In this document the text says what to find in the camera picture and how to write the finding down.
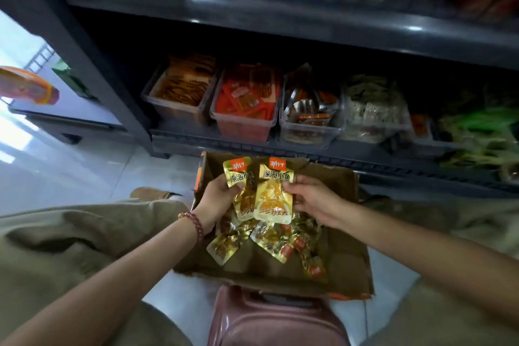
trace brown snack box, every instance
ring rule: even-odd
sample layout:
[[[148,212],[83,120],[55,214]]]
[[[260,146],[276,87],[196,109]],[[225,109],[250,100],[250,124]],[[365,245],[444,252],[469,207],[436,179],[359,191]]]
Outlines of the brown snack box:
[[[223,173],[223,162],[238,157],[232,153],[202,154],[193,207],[200,201],[207,184]],[[268,161],[268,157],[251,159],[253,163]],[[305,158],[287,158],[287,161],[295,173],[318,178],[342,198],[357,202],[359,182],[353,171],[344,167],[310,163]],[[282,264],[251,240],[244,242],[229,261],[220,267],[205,250],[213,238],[213,233],[207,235],[204,244],[192,250],[174,270],[277,294],[329,296],[336,299],[366,299],[374,294],[366,245],[341,231],[323,227],[317,244],[316,252],[328,271],[328,283],[308,279],[297,255],[290,256]]]

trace shoe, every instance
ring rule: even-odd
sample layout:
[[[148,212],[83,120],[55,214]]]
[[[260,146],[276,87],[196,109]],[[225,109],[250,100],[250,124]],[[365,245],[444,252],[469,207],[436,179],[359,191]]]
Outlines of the shoe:
[[[137,188],[130,193],[130,198],[138,198],[141,201],[155,201],[158,199],[168,199],[173,195],[181,195],[173,192],[166,192],[155,188]]]

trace shelf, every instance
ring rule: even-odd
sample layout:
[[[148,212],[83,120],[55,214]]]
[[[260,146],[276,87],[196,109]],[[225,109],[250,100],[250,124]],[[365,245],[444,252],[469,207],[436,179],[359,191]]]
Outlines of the shelf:
[[[78,96],[52,70],[59,60],[54,55],[38,72],[38,75],[60,91],[60,99],[54,105],[34,104],[29,101],[15,100],[9,110],[16,114],[43,115],[73,121],[85,121],[109,126],[122,126],[120,121],[97,100]]]
[[[190,21],[517,70],[517,20],[452,18],[434,3],[386,0],[67,0],[84,8]]]
[[[361,182],[393,187],[426,188],[465,197],[511,198],[519,187],[498,181],[491,172],[442,168],[438,164],[391,156],[374,144],[336,140],[327,149],[313,150],[303,145],[283,145],[271,132],[268,143],[244,144],[224,139],[216,124],[198,129],[181,124],[161,122],[151,129],[155,150],[168,152],[168,144],[189,145],[237,153],[254,153],[280,157],[304,157],[323,164],[351,168],[361,175]]]

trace white tile floor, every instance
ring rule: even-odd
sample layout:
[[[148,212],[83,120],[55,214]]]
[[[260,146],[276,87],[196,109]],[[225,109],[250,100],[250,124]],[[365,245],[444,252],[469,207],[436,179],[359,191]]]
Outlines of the white tile floor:
[[[0,216],[20,211],[127,198],[139,186],[183,194],[192,201],[198,158],[151,158],[142,148],[111,141],[57,142],[11,115],[0,102]],[[382,328],[417,274],[370,251],[377,295],[333,301],[352,346]],[[218,284],[170,272],[145,297],[179,325],[194,346],[207,341]]]

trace red beaded bracelet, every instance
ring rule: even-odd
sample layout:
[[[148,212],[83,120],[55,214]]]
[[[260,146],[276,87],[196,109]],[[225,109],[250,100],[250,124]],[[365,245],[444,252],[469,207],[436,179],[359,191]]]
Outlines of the red beaded bracelet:
[[[201,245],[204,241],[204,228],[202,227],[202,223],[200,223],[200,219],[195,214],[191,212],[184,212],[183,214],[178,214],[178,218],[181,219],[183,217],[190,218],[191,221],[195,224],[196,231],[198,233],[198,245]]]

